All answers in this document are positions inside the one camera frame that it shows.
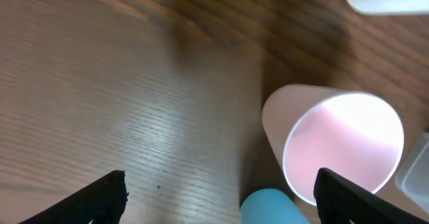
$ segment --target translucent container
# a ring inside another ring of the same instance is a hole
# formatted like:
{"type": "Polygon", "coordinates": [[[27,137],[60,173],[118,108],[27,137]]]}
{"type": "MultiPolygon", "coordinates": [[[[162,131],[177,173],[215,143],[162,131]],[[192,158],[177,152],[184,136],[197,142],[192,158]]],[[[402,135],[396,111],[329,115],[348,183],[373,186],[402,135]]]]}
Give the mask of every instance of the translucent container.
{"type": "Polygon", "coordinates": [[[396,176],[396,186],[429,214],[429,133],[423,133],[396,176]]]}

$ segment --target blue cup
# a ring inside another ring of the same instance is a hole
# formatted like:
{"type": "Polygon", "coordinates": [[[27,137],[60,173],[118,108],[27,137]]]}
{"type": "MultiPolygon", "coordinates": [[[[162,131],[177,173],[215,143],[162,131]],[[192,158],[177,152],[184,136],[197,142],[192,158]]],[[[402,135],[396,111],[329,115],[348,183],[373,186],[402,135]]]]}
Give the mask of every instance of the blue cup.
{"type": "Polygon", "coordinates": [[[310,224],[282,191],[267,188],[249,195],[241,205],[241,224],[310,224]]]}

